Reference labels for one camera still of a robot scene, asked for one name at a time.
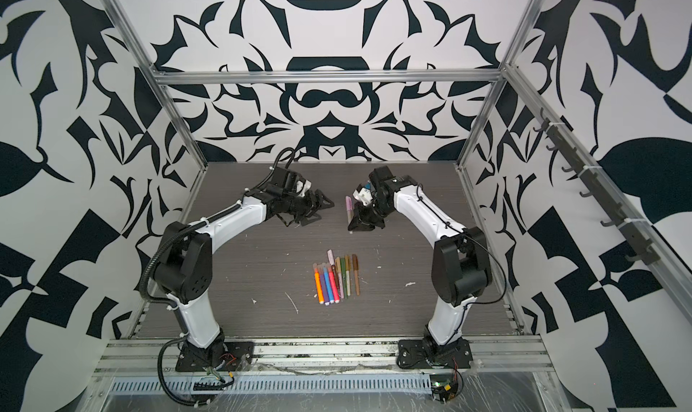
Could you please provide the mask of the lilac pink marker pen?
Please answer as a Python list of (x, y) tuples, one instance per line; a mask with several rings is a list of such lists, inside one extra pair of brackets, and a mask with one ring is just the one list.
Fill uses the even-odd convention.
[(351, 196), (345, 197), (346, 211), (347, 211), (347, 224), (351, 224), (353, 220), (353, 204)]

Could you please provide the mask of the brown marker pen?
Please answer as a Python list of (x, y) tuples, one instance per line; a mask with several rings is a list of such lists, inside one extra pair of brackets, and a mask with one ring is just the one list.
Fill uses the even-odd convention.
[(353, 290), (357, 296), (360, 296), (360, 277), (359, 277), (359, 260), (356, 254), (351, 256), (351, 269), (353, 273)]

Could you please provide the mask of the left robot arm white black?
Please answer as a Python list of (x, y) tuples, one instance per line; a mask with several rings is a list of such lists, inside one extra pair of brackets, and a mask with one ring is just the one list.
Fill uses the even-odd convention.
[(177, 314), (184, 341), (207, 350), (223, 341), (208, 289), (213, 256), (246, 230), (283, 215), (301, 226), (317, 221), (334, 203), (302, 178), (265, 183), (248, 189), (232, 206), (191, 224), (167, 226), (157, 251), (144, 268), (138, 291), (150, 303), (165, 304)]

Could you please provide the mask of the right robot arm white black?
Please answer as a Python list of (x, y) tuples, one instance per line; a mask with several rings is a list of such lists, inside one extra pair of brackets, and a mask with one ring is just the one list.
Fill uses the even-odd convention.
[(502, 302), (508, 289), (502, 276), (500, 295), (483, 301), (494, 284), (492, 263), (497, 258), (478, 227), (466, 227), (432, 202), (423, 185), (408, 175), (396, 176), (389, 167), (376, 168), (369, 179), (352, 193), (351, 232), (385, 227), (385, 219), (399, 213), (408, 219), (432, 246), (431, 279), (438, 299), (423, 339), (434, 350), (453, 345), (463, 337), (462, 329), (473, 306)]

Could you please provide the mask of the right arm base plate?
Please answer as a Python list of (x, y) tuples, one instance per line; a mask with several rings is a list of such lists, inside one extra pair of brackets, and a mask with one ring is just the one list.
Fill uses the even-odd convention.
[(470, 344), (464, 339), (449, 345), (437, 345), (430, 337), (398, 341), (396, 365), (403, 370), (469, 369), (473, 360)]

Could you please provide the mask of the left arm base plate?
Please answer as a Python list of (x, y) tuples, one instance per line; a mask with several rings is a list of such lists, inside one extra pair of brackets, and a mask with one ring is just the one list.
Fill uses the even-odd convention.
[(202, 372), (207, 368), (214, 368), (218, 372), (240, 371), (252, 364), (254, 347), (255, 343), (249, 341), (216, 341), (207, 349), (184, 342), (175, 370)]

